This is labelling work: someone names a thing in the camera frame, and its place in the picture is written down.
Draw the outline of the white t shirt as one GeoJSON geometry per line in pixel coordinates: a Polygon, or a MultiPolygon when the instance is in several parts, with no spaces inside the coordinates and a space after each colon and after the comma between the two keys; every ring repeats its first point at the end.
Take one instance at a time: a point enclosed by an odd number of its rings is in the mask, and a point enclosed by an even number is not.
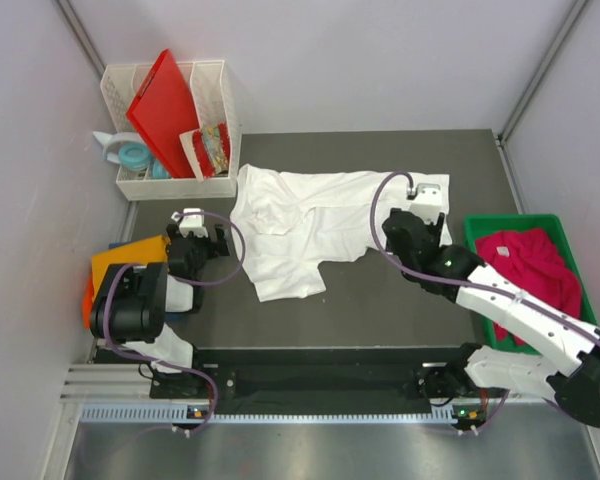
{"type": "Polygon", "coordinates": [[[323,262],[354,262],[386,240],[392,208],[408,210],[415,187],[438,184],[450,210],[447,174],[386,172],[298,174],[244,165],[230,214],[243,269],[261,302],[306,298],[326,285],[323,262]]]}

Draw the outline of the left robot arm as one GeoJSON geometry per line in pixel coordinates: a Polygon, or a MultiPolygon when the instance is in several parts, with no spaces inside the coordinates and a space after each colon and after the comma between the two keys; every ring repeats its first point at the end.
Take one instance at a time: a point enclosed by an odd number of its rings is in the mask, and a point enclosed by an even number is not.
{"type": "Polygon", "coordinates": [[[154,398],[213,396],[197,348],[175,333],[168,318],[199,313],[207,264],[229,255],[222,225],[210,235],[205,227],[171,223],[164,236],[108,251],[94,274],[87,328],[138,364],[154,398]]]}

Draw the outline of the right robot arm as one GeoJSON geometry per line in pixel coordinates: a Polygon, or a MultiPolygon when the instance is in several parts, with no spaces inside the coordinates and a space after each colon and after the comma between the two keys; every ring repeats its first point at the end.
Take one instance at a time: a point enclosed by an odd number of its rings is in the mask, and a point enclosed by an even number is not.
{"type": "Polygon", "coordinates": [[[441,244],[441,229],[441,223],[393,208],[382,223],[382,253],[406,280],[484,316],[535,351],[470,345],[446,372],[449,388],[461,396],[479,387],[533,394],[600,428],[600,327],[539,300],[470,250],[441,244]]]}

